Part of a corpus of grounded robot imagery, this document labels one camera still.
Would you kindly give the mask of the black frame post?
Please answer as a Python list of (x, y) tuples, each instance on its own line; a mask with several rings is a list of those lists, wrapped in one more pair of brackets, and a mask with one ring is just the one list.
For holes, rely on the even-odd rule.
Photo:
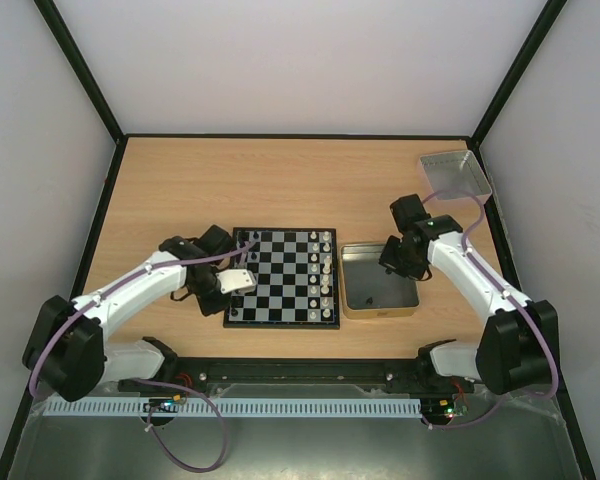
[(116, 145), (121, 144), (125, 138), (125, 134), (56, 3), (52, 0), (34, 0), (33, 3), (96, 110), (111, 139)]
[(479, 148), (484, 142), (566, 4), (567, 0), (545, 2), (471, 135), (470, 147)]

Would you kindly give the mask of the gold metal tin tray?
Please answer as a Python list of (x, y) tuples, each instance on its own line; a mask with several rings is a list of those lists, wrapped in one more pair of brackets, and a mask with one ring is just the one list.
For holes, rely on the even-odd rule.
[(341, 310), (349, 319), (406, 317), (419, 307), (416, 283), (387, 273), (379, 263), (382, 243), (358, 243), (340, 248)]

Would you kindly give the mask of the black white chess board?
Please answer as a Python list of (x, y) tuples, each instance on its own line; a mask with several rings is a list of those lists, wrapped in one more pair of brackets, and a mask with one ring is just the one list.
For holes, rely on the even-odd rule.
[[(329, 230), (332, 235), (333, 320), (309, 320), (308, 245), (312, 231)], [(257, 288), (250, 293), (234, 292), (226, 310), (226, 328), (338, 329), (340, 295), (337, 237), (334, 228), (236, 227), (233, 238), (251, 248), (231, 262), (234, 268), (251, 271)]]

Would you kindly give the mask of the black frame post left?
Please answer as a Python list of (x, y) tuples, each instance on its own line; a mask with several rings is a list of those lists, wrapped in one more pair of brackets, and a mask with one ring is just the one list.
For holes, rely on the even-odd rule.
[(125, 138), (125, 134), (56, 3), (52, 0), (34, 0), (33, 3), (96, 110), (111, 139), (116, 145), (121, 144)]

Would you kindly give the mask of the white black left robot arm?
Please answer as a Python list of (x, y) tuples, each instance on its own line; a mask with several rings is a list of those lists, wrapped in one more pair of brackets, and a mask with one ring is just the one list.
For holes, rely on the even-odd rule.
[(110, 338), (126, 321), (154, 301), (185, 290), (204, 315), (227, 308), (228, 286), (219, 265), (242, 254), (232, 236), (213, 225), (200, 237), (174, 236), (119, 279), (66, 300), (55, 295), (41, 306), (22, 363), (28, 391), (39, 398), (45, 384), (66, 401), (76, 401), (98, 385), (121, 380), (153, 380), (166, 362), (163, 348), (150, 340), (120, 344)]

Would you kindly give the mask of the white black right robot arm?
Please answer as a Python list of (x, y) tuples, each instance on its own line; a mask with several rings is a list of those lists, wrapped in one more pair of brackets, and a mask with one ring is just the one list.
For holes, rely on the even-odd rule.
[(419, 282), (438, 270), (483, 323), (476, 345), (443, 340), (421, 348), (418, 384), (435, 392), (451, 377), (461, 377), (496, 395), (526, 390), (539, 398), (553, 397), (560, 384), (554, 306), (534, 301), (506, 282), (471, 244), (469, 229), (449, 215), (430, 215), (418, 195), (397, 199), (390, 211), (400, 234), (388, 238), (380, 265)]

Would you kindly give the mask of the black frame post right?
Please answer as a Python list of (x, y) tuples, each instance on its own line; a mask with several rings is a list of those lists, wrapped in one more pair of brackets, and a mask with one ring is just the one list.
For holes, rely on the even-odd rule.
[(566, 4), (567, 0), (545, 2), (471, 135), (470, 147), (479, 148), (484, 142)]

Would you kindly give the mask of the white chess piece row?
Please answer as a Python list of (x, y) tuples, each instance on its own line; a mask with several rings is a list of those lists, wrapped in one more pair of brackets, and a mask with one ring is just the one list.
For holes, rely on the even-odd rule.
[(312, 231), (308, 245), (309, 320), (333, 320), (333, 258), (331, 231)]

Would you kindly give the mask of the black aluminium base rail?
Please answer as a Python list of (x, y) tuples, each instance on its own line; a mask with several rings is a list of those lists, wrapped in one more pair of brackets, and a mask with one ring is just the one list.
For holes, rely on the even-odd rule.
[(450, 394), (452, 383), (472, 390), (471, 382), (481, 383), (496, 395), (514, 390), (559, 382), (546, 358), (521, 357), (517, 365), (498, 358), (487, 361), (478, 373), (439, 373), (433, 364), (434, 351), (422, 349), (415, 359), (392, 360), (285, 360), (220, 359), (179, 357), (173, 351), (163, 353), (157, 370), (142, 373), (140, 361), (114, 361), (112, 354), (85, 360), (45, 361), (39, 379), (67, 401), (77, 401), (97, 385), (116, 382), (122, 391), (150, 391), (146, 381), (162, 382), (169, 389), (177, 382), (199, 392), (211, 383), (254, 384), (335, 384), (344, 382), (363, 387), (379, 386), (389, 393), (407, 393), (416, 397)]

